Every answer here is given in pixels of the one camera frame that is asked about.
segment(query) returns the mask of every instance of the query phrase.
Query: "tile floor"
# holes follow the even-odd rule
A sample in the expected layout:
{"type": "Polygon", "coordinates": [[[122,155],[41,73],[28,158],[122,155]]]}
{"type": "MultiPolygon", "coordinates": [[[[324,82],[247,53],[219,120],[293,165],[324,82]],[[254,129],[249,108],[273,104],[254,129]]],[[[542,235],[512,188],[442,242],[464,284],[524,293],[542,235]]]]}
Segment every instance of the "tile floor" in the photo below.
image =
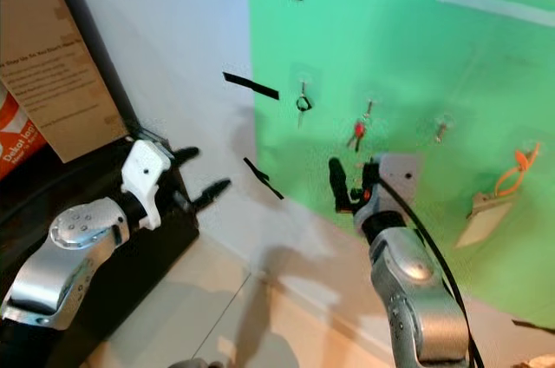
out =
{"type": "Polygon", "coordinates": [[[259,281],[207,237],[194,243],[85,366],[167,368],[193,356],[227,368],[388,366],[259,281]]]}

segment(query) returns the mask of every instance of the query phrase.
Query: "key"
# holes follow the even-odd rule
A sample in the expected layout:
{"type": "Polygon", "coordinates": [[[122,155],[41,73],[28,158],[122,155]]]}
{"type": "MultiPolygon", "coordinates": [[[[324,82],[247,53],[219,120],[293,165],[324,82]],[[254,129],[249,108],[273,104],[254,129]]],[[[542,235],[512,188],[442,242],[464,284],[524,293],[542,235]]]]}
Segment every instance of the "key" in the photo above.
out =
{"type": "Polygon", "coordinates": [[[366,124],[363,121],[356,121],[355,123],[355,132],[353,136],[350,138],[349,142],[347,142],[347,147],[352,148],[355,146],[355,151],[358,153],[358,150],[361,147],[361,140],[366,134],[366,124]]]}

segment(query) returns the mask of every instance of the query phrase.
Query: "black cable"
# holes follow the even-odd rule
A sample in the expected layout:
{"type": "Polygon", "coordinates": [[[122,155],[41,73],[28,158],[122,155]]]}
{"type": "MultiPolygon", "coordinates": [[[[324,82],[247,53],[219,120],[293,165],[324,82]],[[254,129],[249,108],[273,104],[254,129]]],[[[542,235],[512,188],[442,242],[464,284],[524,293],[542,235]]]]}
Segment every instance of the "black cable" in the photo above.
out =
{"type": "Polygon", "coordinates": [[[405,213],[408,215],[408,217],[415,223],[421,235],[424,237],[424,239],[432,249],[432,252],[434,253],[435,257],[440,262],[441,269],[445,273],[445,276],[447,277],[447,281],[451,287],[451,290],[453,291],[454,299],[459,305],[460,309],[462,310],[462,313],[465,316],[465,321],[467,322],[468,336],[470,338],[470,341],[468,343],[468,358],[470,360],[470,366],[471,368],[473,368],[474,362],[476,362],[476,365],[478,366],[478,368],[484,368],[484,362],[481,358],[480,351],[478,351],[478,347],[476,346],[472,333],[470,332],[470,325],[468,324],[467,309],[465,308],[462,295],[460,294],[460,290],[459,290],[459,287],[457,286],[457,282],[454,279],[453,273],[451,273],[451,270],[449,269],[449,265],[447,264],[447,262],[445,261],[445,258],[443,258],[443,255],[441,254],[440,248],[438,248],[437,245],[435,245],[434,239],[429,234],[428,230],[424,227],[420,219],[418,219],[418,216],[416,216],[415,212],[413,212],[412,208],[407,204],[407,202],[382,177],[379,178],[378,182],[383,186],[383,188],[386,189],[386,191],[391,195],[391,197],[393,197],[395,201],[399,203],[399,206],[402,207],[402,210],[404,210],[405,213]]]}

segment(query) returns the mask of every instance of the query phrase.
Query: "silver robotic arm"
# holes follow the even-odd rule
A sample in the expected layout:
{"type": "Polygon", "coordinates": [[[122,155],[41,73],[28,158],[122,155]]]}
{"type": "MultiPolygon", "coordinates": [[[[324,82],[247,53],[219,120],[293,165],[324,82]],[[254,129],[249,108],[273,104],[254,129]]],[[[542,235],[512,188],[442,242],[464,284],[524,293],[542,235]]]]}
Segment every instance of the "silver robotic arm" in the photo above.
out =
{"type": "Polygon", "coordinates": [[[159,227],[161,211],[174,198],[187,212],[196,213],[223,192],[231,183],[227,179],[188,202],[169,182],[164,173],[198,153],[197,148],[171,153],[159,143],[138,140],[121,170],[120,194],[71,207],[54,219],[47,239],[25,261],[3,299],[1,366],[45,366],[96,271],[118,247],[139,229],[159,227]]]}
{"type": "Polygon", "coordinates": [[[467,368],[469,332],[464,313],[443,283],[417,232],[406,227],[402,207],[380,179],[407,201],[420,171],[413,155],[384,154],[364,165],[362,189],[347,195],[339,160],[330,160],[330,184],[339,213],[353,213],[370,245],[371,279],[388,314],[395,364],[400,368],[467,368]]]}

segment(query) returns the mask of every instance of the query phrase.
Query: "green backdrop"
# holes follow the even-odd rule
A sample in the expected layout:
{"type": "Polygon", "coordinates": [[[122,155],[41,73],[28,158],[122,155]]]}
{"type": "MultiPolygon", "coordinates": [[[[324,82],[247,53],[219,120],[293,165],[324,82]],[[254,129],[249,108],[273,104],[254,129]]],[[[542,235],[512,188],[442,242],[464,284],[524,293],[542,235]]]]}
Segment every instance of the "green backdrop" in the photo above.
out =
{"type": "MultiPolygon", "coordinates": [[[[555,0],[508,0],[555,10],[555,0]]],[[[351,185],[355,164],[388,150],[425,155],[415,207],[463,290],[555,325],[555,29],[436,0],[250,0],[258,165],[284,195],[353,233],[334,213],[328,159],[351,185]],[[297,127],[300,80],[314,108],[297,127]],[[345,145],[369,98],[372,127],[345,145]],[[434,143],[436,118],[455,125],[434,143]],[[541,155],[486,241],[461,249],[473,195],[493,191],[516,148],[541,155]]]]}

